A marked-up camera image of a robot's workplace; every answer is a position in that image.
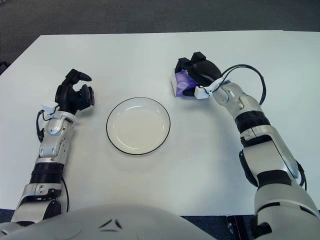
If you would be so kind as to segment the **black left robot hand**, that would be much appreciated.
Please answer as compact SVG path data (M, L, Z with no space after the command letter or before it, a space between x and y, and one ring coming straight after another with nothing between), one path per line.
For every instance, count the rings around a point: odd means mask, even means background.
M78 91L73 89L79 81L91 82L92 78L83 72L71 69L65 76L65 80L58 86L55 102L59 106L59 111L75 115L77 111L95 105L94 91L91 86L84 84Z

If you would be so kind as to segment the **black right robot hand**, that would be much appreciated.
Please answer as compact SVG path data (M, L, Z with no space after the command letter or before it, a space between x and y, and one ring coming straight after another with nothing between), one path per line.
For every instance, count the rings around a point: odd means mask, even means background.
M174 69L176 96L194 97L196 87L208 87L221 75L219 68L200 51L194 52L191 59L179 58Z

